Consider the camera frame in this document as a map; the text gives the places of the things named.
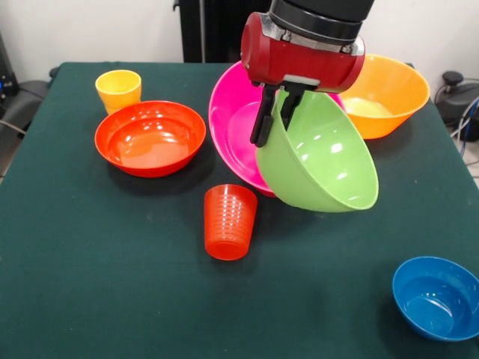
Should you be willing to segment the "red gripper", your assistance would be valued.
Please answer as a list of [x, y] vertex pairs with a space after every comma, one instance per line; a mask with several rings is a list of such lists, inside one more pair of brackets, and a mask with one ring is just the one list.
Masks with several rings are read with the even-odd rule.
[[[341, 93], [359, 77], [365, 60], [360, 37], [346, 46], [332, 45], [294, 34], [276, 25], [269, 14], [249, 15], [242, 32], [241, 62], [254, 83], [263, 86], [250, 142], [263, 147], [272, 128], [276, 85], [296, 83], [319, 92]], [[286, 93], [281, 119], [288, 130], [304, 88], [281, 88]]]

